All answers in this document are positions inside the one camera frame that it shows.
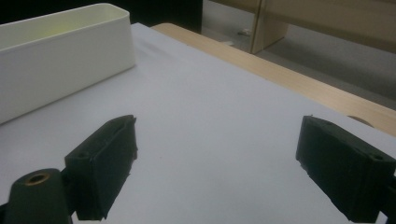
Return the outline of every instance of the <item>white box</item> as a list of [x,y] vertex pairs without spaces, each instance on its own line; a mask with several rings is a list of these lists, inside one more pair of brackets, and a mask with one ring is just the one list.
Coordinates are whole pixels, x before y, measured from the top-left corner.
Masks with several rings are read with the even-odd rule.
[[110,4],[0,25],[0,123],[133,66],[129,12]]

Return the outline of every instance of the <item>floor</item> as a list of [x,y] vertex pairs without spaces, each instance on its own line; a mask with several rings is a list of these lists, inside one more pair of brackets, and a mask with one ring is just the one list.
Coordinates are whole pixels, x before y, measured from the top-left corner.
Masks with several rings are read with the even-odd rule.
[[[251,13],[204,0],[203,35],[247,51],[252,22]],[[396,110],[396,54],[290,25],[256,55]]]

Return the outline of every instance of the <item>white table surface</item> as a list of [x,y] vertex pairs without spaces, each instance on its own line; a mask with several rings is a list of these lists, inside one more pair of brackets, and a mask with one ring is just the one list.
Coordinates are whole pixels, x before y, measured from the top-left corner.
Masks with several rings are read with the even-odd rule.
[[143,25],[133,37],[134,68],[0,125],[0,203],[126,114],[138,159],[106,223],[348,223],[295,160],[303,115],[396,157],[395,137]]

